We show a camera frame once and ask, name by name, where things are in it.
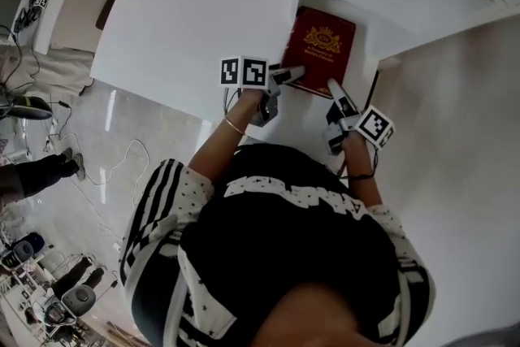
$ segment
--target floor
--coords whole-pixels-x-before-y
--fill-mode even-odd
[[[376,178],[437,287],[433,313],[411,347],[441,346],[520,320],[519,31],[517,18],[417,48],[397,57],[401,64],[378,84],[374,104],[397,131],[380,154]],[[63,136],[77,135],[95,182],[108,179],[132,139],[146,146],[150,163],[137,195],[162,159],[187,162],[213,128],[99,82],[71,104]],[[68,111],[54,109],[62,126]],[[31,152],[44,156],[46,127],[29,122],[27,134]],[[74,137],[64,141],[58,152],[77,150]],[[117,270],[117,236],[124,234],[146,164],[134,143],[107,185],[62,180],[20,209],[22,227],[57,245],[63,254],[50,259],[55,265],[69,254],[92,253]],[[107,273],[98,293],[111,281]],[[126,311],[119,289],[112,289],[89,323],[110,319],[137,334]]]
[[[209,136],[212,125],[98,81],[80,98],[52,96],[53,102],[58,100],[72,104],[73,113],[62,131],[63,141],[56,144],[56,152],[69,146],[78,151],[75,137],[67,137],[75,133],[89,176],[97,184],[110,180],[105,185],[94,185],[89,179],[79,182],[75,176],[63,179],[25,200],[11,214],[25,218],[20,232],[37,230],[47,243],[56,245],[57,251],[44,259],[50,270],[69,254],[80,253],[92,254],[98,264],[106,266],[108,272],[96,288],[99,296],[114,280],[111,271],[119,269],[117,248],[133,212],[134,185],[147,166],[147,154],[134,142],[126,161],[110,177],[111,168],[124,159],[132,139],[143,143],[149,153],[149,166],[137,185],[137,202],[153,169],[165,158],[190,160]],[[60,129],[69,110],[56,104],[53,108]],[[28,148],[35,160],[47,155],[43,149],[49,130],[50,123],[27,122]],[[119,286],[109,290],[86,319],[94,326],[107,320],[138,334]]]

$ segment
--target dark hair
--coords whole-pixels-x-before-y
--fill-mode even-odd
[[[27,320],[27,324],[32,325],[38,322],[38,320],[34,318],[33,308],[29,307],[27,310],[25,310],[24,314],[25,319]]]

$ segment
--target black and white shirt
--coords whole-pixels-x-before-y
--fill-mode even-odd
[[[291,288],[320,282],[361,332],[403,345],[435,287],[386,207],[368,211],[323,165],[244,146],[219,184],[175,160],[146,186],[121,251],[132,316],[154,346],[247,346]]]

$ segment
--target red book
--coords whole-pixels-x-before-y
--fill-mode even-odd
[[[307,71],[291,85],[332,98],[327,81],[333,78],[343,83],[355,32],[356,25],[348,20],[300,7],[281,65],[305,65]]]

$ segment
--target black pants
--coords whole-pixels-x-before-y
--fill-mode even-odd
[[[67,274],[63,275],[52,284],[51,288],[54,291],[54,295],[59,299],[62,299],[62,296],[66,291],[76,286],[83,274],[86,272],[87,267],[91,264],[92,263],[90,263],[87,258],[82,258],[80,262],[77,263]],[[103,269],[99,267],[90,274],[89,278],[83,283],[83,285],[87,285],[92,289],[96,288],[96,286],[101,282],[104,273]]]
[[[74,161],[65,163],[65,155],[51,155],[36,162],[19,163],[15,166],[25,197],[32,197],[62,178],[76,174],[80,167]]]

